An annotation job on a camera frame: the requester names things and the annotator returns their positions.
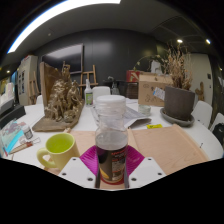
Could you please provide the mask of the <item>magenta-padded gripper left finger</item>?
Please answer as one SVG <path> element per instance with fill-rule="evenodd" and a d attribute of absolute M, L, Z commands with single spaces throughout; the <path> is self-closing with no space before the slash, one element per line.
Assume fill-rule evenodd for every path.
<path fill-rule="evenodd" d="M 84 188 L 99 188 L 100 171 L 96 147 L 90 147 L 80 157 L 72 157 L 59 177 Z"/>

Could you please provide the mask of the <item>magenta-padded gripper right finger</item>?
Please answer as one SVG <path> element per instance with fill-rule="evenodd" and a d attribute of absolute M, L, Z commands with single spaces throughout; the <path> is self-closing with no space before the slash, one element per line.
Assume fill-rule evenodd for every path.
<path fill-rule="evenodd" d="M 140 188 L 165 176 L 152 157 L 144 157 L 132 146 L 128 147 L 124 173 L 126 189 Z"/>

